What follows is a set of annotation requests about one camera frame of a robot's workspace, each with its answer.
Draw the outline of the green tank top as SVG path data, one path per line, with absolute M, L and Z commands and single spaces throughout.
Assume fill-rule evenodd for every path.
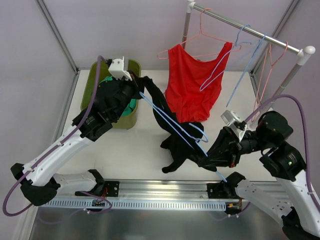
M 113 80 L 113 78 L 111 76 L 106 76 L 102 80 L 102 82 L 112 81 L 112 80 Z M 126 106 L 126 108 L 125 108 L 124 112 L 122 113 L 121 117 L 126 117 L 129 114 L 131 114 L 135 110 L 136 106 L 137 106 L 137 100 L 136 99 L 132 99 L 130 101 L 130 103 Z

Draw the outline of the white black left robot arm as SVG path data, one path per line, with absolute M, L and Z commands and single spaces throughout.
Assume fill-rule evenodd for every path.
M 34 206 L 42 206 L 57 195 L 75 194 L 102 196 L 107 186 L 96 169 L 78 174 L 57 171 L 76 153 L 93 144 L 117 123 L 132 99 L 140 99 L 146 80 L 102 81 L 95 88 L 91 105 L 76 116 L 71 126 L 37 159 L 16 163 L 11 172 L 20 180 L 22 194 Z

